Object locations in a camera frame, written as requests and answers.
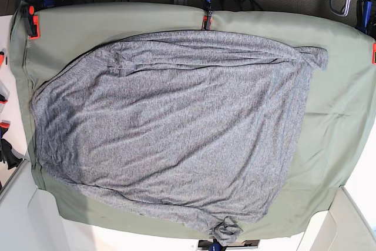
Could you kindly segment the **orange black clamp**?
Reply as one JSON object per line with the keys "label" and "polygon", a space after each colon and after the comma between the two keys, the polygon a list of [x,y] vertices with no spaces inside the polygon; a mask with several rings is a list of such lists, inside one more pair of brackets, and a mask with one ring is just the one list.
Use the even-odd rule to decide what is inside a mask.
{"label": "orange black clamp", "polygon": [[221,251],[221,244],[214,240],[209,247],[209,251]]}
{"label": "orange black clamp", "polygon": [[209,31],[212,22],[212,0],[204,0],[204,10],[206,15],[203,17],[202,30]]}
{"label": "orange black clamp", "polygon": [[40,37],[39,18],[35,14],[35,8],[26,4],[21,6],[21,18],[25,24],[26,33],[29,39],[38,39]]}

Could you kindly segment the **orange black clamp bottom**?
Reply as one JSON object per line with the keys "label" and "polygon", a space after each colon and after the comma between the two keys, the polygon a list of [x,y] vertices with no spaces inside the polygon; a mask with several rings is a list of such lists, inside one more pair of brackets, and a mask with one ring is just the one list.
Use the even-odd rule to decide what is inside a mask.
{"label": "orange black clamp bottom", "polygon": [[209,251],[221,251],[221,244],[214,240],[209,247]]}

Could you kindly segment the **orange black clamp top centre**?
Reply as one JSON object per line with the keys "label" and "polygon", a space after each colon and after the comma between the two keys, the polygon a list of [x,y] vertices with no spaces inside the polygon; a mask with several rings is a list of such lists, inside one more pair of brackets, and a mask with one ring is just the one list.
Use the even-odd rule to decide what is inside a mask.
{"label": "orange black clamp top centre", "polygon": [[212,0],[204,0],[204,10],[206,15],[203,17],[202,30],[209,31],[212,22]]}

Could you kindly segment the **blue clamp top right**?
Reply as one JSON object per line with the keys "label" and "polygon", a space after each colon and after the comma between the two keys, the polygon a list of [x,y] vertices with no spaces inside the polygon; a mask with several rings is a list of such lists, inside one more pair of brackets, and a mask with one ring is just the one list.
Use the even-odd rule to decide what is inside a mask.
{"label": "blue clamp top right", "polygon": [[371,17],[372,0],[358,0],[356,4],[357,24],[355,28],[364,34],[368,33]]}

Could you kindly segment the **grey heathered T-shirt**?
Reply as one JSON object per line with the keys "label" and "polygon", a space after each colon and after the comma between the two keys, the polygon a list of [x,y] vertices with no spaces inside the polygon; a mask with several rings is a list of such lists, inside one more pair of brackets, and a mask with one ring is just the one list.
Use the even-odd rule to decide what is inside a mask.
{"label": "grey heathered T-shirt", "polygon": [[323,48],[228,32],[109,43],[33,96],[51,177],[130,213],[236,241],[286,181]]}

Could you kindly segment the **green table cloth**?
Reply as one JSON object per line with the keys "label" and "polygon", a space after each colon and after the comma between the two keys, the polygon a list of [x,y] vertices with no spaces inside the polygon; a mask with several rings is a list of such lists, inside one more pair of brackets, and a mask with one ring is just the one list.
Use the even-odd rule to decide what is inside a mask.
{"label": "green table cloth", "polygon": [[[133,35],[202,27],[204,12],[183,5],[113,2],[49,8],[38,13],[40,37],[28,38],[20,14],[10,27],[9,63],[38,188],[54,195],[59,214],[90,225],[146,235],[202,239],[181,224],[152,219],[89,199],[50,177],[34,156],[33,93],[92,48]],[[214,31],[261,36],[328,52],[314,73],[297,149],[287,180],[262,220],[241,223],[240,240],[303,232],[312,215],[327,210],[354,170],[375,121],[374,40],[339,22],[281,12],[216,11]]]}

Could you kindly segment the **black tools pile left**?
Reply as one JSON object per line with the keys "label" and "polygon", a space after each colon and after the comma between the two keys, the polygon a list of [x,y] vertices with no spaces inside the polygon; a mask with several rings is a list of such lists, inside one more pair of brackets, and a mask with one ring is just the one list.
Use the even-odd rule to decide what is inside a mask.
{"label": "black tools pile left", "polygon": [[9,129],[10,124],[1,122],[1,162],[6,163],[8,170],[17,168],[22,162],[22,158],[18,158],[12,151],[12,145],[4,139],[4,134]]}

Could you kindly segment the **orange black clamp left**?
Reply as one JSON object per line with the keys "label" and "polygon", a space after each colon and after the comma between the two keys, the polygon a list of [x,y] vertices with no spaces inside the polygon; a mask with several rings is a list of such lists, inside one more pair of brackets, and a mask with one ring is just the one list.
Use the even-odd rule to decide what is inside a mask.
{"label": "orange black clamp left", "polygon": [[21,18],[25,24],[26,33],[29,39],[38,39],[40,37],[39,18],[35,14],[35,8],[26,4],[21,6]]}

